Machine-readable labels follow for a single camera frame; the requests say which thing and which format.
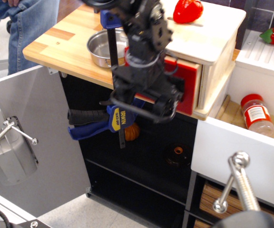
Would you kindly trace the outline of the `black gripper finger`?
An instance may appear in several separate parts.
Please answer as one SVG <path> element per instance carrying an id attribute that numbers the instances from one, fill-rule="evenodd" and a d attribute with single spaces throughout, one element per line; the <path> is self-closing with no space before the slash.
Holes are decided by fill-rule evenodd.
<path id="1" fill-rule="evenodd" d="M 153 106 L 155 119 L 173 119 L 176 113 L 177 99 L 171 96 L 160 96 Z"/>
<path id="2" fill-rule="evenodd" d="M 114 101 L 118 103 L 131 104 L 133 102 L 135 92 L 131 89 L 118 87 L 115 88 Z"/>

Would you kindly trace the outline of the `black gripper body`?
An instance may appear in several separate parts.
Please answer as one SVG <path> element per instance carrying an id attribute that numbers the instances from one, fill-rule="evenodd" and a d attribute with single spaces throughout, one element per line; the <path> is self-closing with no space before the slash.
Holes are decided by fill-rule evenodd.
<path id="1" fill-rule="evenodd" d="M 131 89 L 135 94 L 141 94 L 152 100 L 166 95 L 182 101 L 184 95 L 184 80 L 174 77 L 173 72 L 167 72 L 164 64 L 146 68 L 132 66 L 112 67 L 114 89 L 118 87 Z"/>

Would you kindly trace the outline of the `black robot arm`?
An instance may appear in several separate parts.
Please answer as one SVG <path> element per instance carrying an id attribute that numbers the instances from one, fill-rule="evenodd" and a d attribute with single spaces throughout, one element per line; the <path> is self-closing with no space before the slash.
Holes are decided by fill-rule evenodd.
<path id="1" fill-rule="evenodd" d="M 184 80 L 165 71 L 165 48 L 172 40 L 158 0 L 86 0 L 121 21 L 128 38 L 128 66 L 112 67 L 113 104 L 156 123 L 171 121 L 184 95 Z"/>

